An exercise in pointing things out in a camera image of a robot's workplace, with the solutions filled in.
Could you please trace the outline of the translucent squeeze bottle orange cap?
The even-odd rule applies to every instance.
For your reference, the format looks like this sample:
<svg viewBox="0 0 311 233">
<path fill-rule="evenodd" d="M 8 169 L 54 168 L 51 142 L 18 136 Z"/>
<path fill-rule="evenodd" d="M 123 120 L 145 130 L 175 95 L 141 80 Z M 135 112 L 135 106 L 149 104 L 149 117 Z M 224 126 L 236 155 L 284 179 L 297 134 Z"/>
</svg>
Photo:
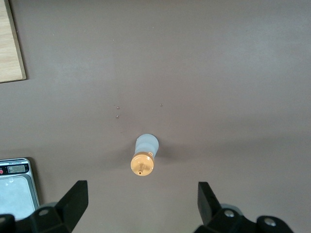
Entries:
<svg viewBox="0 0 311 233">
<path fill-rule="evenodd" d="M 152 134 L 139 136 L 135 144 L 135 153 L 131 160 L 131 170 L 138 176 L 149 175 L 155 166 L 155 156 L 159 149 L 158 139 Z"/>
</svg>

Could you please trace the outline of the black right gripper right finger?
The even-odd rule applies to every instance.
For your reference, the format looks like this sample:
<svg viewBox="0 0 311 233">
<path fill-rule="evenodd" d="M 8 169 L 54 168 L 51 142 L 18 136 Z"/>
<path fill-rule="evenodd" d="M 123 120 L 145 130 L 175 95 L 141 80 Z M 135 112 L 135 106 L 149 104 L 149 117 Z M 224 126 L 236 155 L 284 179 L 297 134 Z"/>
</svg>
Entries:
<svg viewBox="0 0 311 233">
<path fill-rule="evenodd" d="M 198 183 L 198 210 L 203 224 L 194 233 L 294 233 L 275 216 L 259 216 L 256 222 L 230 204 L 221 204 L 207 182 Z"/>
</svg>

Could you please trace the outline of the wooden cutting board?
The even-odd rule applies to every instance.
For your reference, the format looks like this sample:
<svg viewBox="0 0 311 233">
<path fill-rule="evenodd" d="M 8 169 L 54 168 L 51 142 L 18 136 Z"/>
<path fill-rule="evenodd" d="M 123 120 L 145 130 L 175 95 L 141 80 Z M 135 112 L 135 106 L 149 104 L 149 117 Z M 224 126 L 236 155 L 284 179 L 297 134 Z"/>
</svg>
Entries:
<svg viewBox="0 0 311 233">
<path fill-rule="evenodd" d="M 9 0 L 0 0 L 0 83 L 26 79 Z"/>
</svg>

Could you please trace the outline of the silver digital kitchen scale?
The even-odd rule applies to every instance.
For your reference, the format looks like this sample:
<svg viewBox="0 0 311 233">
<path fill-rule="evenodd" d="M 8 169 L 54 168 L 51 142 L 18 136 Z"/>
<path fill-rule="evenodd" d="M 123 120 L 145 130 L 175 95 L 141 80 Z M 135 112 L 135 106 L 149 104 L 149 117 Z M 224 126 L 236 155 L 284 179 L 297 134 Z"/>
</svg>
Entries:
<svg viewBox="0 0 311 233">
<path fill-rule="evenodd" d="M 0 160 L 0 215 L 22 220 L 39 208 L 39 199 L 27 158 Z"/>
</svg>

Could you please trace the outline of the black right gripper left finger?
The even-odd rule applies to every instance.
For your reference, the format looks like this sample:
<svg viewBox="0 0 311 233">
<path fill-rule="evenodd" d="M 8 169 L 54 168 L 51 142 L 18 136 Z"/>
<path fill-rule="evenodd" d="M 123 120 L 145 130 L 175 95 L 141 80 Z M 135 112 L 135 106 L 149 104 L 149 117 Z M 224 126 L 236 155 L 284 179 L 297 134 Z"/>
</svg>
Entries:
<svg viewBox="0 0 311 233">
<path fill-rule="evenodd" d="M 88 207 L 88 183 L 77 181 L 53 206 L 40 207 L 27 218 L 0 215 L 0 233 L 72 233 Z"/>
</svg>

